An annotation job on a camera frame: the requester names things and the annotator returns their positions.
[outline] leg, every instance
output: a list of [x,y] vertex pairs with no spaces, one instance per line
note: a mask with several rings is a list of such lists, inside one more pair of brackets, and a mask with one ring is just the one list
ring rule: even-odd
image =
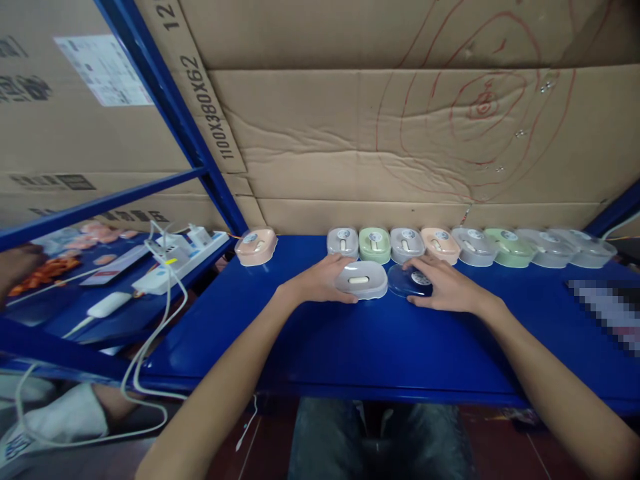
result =
[[359,415],[350,401],[303,397],[289,480],[359,480],[365,472]]
[[385,437],[393,444],[389,478],[463,480],[476,477],[469,439],[452,405],[398,405]]

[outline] person's left hand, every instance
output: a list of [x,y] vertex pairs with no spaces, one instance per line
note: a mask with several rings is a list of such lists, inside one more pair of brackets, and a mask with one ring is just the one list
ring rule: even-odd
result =
[[355,259],[343,257],[339,253],[327,255],[311,268],[296,275],[283,283],[280,289],[292,295],[298,302],[306,301],[338,301],[342,303],[356,303],[355,295],[344,293],[335,288],[335,279],[340,272]]

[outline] white power strip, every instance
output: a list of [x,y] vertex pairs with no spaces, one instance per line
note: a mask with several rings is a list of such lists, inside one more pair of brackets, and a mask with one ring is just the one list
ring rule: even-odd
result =
[[[194,249],[189,255],[189,261],[178,269],[173,269],[175,275],[171,277],[171,287],[177,283],[176,277],[182,280],[194,268],[200,265],[208,256],[224,245],[229,236],[224,232],[213,232],[213,241],[202,249]],[[144,277],[136,280],[132,287],[142,293],[164,295],[167,292],[167,267],[159,265]]]

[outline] floor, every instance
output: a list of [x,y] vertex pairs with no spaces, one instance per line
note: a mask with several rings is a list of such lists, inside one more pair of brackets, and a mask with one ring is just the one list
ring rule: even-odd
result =
[[[212,462],[208,480],[286,480],[297,402],[278,399],[267,408],[269,414],[256,416],[235,452],[251,417],[244,414]],[[498,409],[465,405],[460,411],[480,479],[588,478],[550,433],[520,433]]]

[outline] blue shelf surface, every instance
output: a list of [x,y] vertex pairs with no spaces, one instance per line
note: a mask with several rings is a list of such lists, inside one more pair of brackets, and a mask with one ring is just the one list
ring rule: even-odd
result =
[[[143,384],[194,388],[277,286],[325,254],[324,237],[281,236],[265,265],[243,267],[232,260],[152,354]],[[614,410],[640,412],[640,360],[619,349],[565,284],[638,281],[638,275],[613,262],[599,270],[462,262],[455,268],[502,297]],[[419,309],[390,292],[357,305],[301,305],[278,337],[258,388],[276,395],[528,406],[504,354],[478,319]]]
[[[96,258],[114,253],[118,256],[126,253],[136,245],[141,244],[147,238],[147,234],[140,233],[130,240],[120,239],[114,243],[100,245],[90,250],[84,251],[80,260],[82,266],[68,272],[66,278],[76,276],[84,271],[97,268],[93,264]],[[220,258],[236,242],[229,239],[214,254],[209,256],[204,262],[198,265],[184,279],[183,283],[189,288],[206,270]],[[151,254],[144,256],[136,264],[120,274],[112,282],[101,287],[80,287],[79,284],[84,279],[78,279],[60,288],[51,289],[31,299],[24,300],[12,307],[6,308],[3,316],[32,326],[34,329],[41,329],[44,332],[62,337],[75,325],[87,316],[87,310],[102,300],[108,294],[116,291],[132,293],[131,284],[142,277],[147,270],[155,264]],[[171,289],[171,302],[180,299],[182,291],[178,285]],[[140,340],[144,340],[151,332],[144,334],[145,329],[159,320],[164,312],[166,303],[165,295],[144,295],[138,299],[130,300],[121,309],[105,319],[96,319],[86,328],[80,330],[69,339],[92,345],[94,348],[102,349],[114,345],[124,345]],[[23,363],[0,359],[0,368],[22,370]],[[38,374],[46,374],[45,369],[39,369]]]

